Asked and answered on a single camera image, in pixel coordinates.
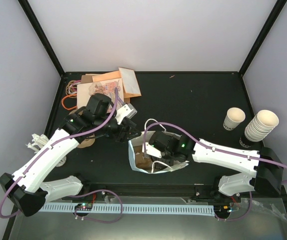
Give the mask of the single brown pulp cup carrier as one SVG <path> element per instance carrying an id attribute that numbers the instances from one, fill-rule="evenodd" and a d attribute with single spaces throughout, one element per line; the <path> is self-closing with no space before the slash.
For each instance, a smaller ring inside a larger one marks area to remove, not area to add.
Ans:
<path id="1" fill-rule="evenodd" d="M 134 154 L 135 166 L 139 169 L 145 170 L 150 173 L 155 173 L 167 168 L 165 164 L 152 160 L 150 156 L 145 157 L 140 146 L 134 147 Z"/>

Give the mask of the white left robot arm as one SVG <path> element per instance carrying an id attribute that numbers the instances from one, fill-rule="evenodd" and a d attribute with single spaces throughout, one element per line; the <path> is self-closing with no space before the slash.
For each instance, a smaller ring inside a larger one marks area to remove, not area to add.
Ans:
<path id="1" fill-rule="evenodd" d="M 57 199 L 69 196 L 87 199 L 91 187 L 76 176 L 50 182 L 44 180 L 68 153 L 95 133 L 121 143 L 141 135 L 131 121 L 137 110 L 130 103 L 118 107 L 118 102 L 118 96 L 112 101 L 110 97 L 96 93 L 89 98 L 86 106 L 67 115 L 50 140 L 29 162 L 12 174 L 3 173 L 0 176 L 4 198 L 11 200 L 18 212 L 26 217 Z"/>

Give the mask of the light blue paper bag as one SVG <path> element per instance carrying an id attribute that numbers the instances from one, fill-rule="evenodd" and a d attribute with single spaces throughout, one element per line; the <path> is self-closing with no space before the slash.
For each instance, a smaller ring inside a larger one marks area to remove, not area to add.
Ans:
<path id="1" fill-rule="evenodd" d="M 185 134 L 162 130 L 147 130 L 149 118 L 141 135 L 128 141 L 128 159 L 133 171 L 144 174 L 163 174 L 189 165 L 188 158 L 195 153 L 195 142 Z"/>

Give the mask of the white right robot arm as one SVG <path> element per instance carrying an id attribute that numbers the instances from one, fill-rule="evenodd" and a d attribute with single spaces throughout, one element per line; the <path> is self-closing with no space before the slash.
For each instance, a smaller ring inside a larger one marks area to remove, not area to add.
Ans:
<path id="1" fill-rule="evenodd" d="M 175 161 L 184 163 L 189 157 L 196 163 L 212 164 L 236 171 L 219 177 L 211 188 L 211 197 L 221 202 L 227 197 L 245 192 L 257 192 L 276 198 L 281 194 L 283 167 L 269 148 L 261 151 L 242 150 L 208 142 L 193 140 L 165 131 L 144 136 L 142 152 L 153 162 L 172 168 Z"/>

